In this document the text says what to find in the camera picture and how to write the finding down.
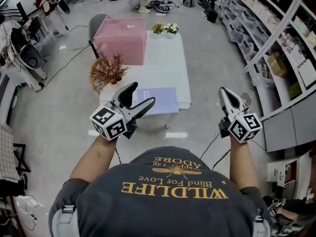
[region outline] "purple folder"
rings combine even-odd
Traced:
[[[169,87],[137,90],[137,104],[149,97],[155,97],[156,102],[145,116],[179,113],[176,88]]]

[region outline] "pink box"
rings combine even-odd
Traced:
[[[108,58],[122,54],[123,64],[143,65],[146,49],[144,18],[106,18],[94,36],[99,53]]]

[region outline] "bee graphic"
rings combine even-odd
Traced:
[[[153,168],[154,172],[159,172],[159,173],[170,173],[167,177],[171,176],[172,174],[175,175],[183,175],[185,179],[186,176],[184,174],[190,174],[190,175],[201,175],[202,172],[199,171],[190,171],[190,170],[184,170],[183,168],[179,167],[170,167],[170,168]]]

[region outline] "gray t-shirt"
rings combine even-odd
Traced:
[[[76,204],[81,237],[251,237],[259,209],[270,221],[257,188],[239,191],[197,156],[177,147],[144,152],[110,168],[89,184],[68,180],[51,208]]]

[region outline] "shoulder strap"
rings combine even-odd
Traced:
[[[252,237],[270,237],[271,229],[269,223],[264,220],[261,216],[256,216],[253,224],[253,235]]]
[[[75,205],[65,205],[58,210],[52,221],[53,237],[80,237]]]

